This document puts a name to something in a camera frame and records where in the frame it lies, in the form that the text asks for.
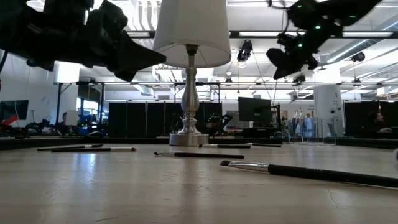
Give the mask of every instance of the desk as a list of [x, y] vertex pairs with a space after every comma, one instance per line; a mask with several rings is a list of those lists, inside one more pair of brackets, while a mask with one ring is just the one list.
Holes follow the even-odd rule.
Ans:
[[242, 153], [272, 162], [398, 177], [391, 151], [341, 146], [137, 152], [0, 152], [1, 223], [396, 223], [398, 191], [220, 167], [155, 151]]

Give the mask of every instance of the white lampshade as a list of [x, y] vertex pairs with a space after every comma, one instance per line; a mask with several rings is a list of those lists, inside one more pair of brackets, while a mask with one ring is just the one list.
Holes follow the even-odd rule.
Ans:
[[186, 44], [198, 45], [196, 68], [231, 61], [225, 0], [163, 0], [154, 50], [167, 57], [165, 64], [188, 67]]

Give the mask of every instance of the red object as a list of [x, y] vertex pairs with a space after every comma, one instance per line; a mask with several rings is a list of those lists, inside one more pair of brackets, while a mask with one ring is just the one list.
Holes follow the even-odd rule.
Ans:
[[2, 122], [2, 124], [10, 125], [12, 122], [17, 121], [18, 117], [16, 115], [12, 115], [9, 119]]

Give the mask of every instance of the white pillar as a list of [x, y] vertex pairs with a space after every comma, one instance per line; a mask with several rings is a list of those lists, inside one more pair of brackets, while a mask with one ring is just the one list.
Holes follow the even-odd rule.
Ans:
[[[341, 82], [340, 69], [328, 67], [314, 73], [317, 83]], [[341, 90], [338, 85], [319, 85], [314, 88], [315, 114], [318, 118], [317, 130], [319, 137], [337, 137], [344, 135], [343, 104]]]
[[[55, 65], [54, 82], [55, 83], [75, 83], [79, 81], [80, 68], [82, 65], [76, 63], [59, 62]], [[76, 110], [76, 102], [78, 97], [77, 85], [62, 85], [61, 104], [59, 121], [62, 121], [62, 114], [68, 110]]]

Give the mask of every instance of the black curtain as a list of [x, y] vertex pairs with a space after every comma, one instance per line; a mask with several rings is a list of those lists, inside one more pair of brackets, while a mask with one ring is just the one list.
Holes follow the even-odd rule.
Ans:
[[164, 134], [169, 135], [169, 132], [164, 130], [164, 109], [165, 103], [148, 103], [147, 137], [156, 138]]
[[378, 102], [344, 103], [346, 136], [360, 137], [370, 112], [379, 111]]
[[[204, 103], [199, 104], [199, 109], [196, 113], [195, 119], [197, 120], [197, 130], [203, 132], [206, 128], [206, 120], [211, 114], [216, 113], [222, 115], [223, 108], [221, 103]], [[166, 132], [170, 132], [173, 114], [179, 114], [183, 118], [183, 111], [180, 103], [167, 103], [166, 104]]]
[[386, 126], [397, 127], [398, 126], [398, 102], [380, 102], [380, 113], [384, 117]]
[[183, 117], [183, 112], [181, 109], [181, 104], [180, 103], [166, 103], [166, 123], [165, 123], [165, 128], [166, 128], [166, 135], [168, 136], [171, 129], [172, 129], [172, 124], [173, 122], [176, 122], [176, 118], [173, 117], [173, 114], [178, 114], [180, 117]]
[[112, 138], [126, 137], [127, 103], [109, 104], [109, 136]]
[[77, 97], [87, 101], [101, 103], [101, 92], [92, 86], [79, 85]]
[[127, 137], [143, 138], [146, 132], [145, 103], [128, 103]]

